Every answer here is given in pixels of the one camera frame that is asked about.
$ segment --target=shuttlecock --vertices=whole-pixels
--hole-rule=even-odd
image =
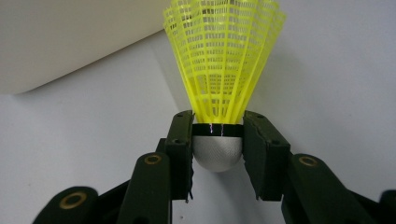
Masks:
[[[278,3],[172,0],[164,18],[197,122],[207,129],[238,124],[286,18]],[[208,133],[206,140],[194,136],[195,159],[212,171],[231,168],[241,157],[242,139]]]

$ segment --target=white rounded tip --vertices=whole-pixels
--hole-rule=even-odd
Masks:
[[[198,163],[212,172],[224,172],[240,160],[242,138],[225,136],[194,136],[192,150]]]

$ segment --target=yellow shuttlecock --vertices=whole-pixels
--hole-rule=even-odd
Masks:
[[[199,123],[236,124],[285,14],[269,0],[172,0],[164,28]]]

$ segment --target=white surface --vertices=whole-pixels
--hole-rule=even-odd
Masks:
[[[282,7],[289,18],[248,109],[294,152],[323,159],[348,188],[377,200],[396,189],[395,3]],[[68,187],[103,193],[129,178],[189,108],[179,85],[160,33],[34,91],[1,95],[0,223],[30,223]],[[194,200],[174,203],[174,223],[284,223],[279,203],[255,201],[242,162],[222,174],[194,170]]]
[[[163,27],[167,0],[0,0],[0,93],[29,91]]]
[[[242,138],[194,136],[192,150],[195,160],[206,170],[225,172],[233,168],[241,159]]]

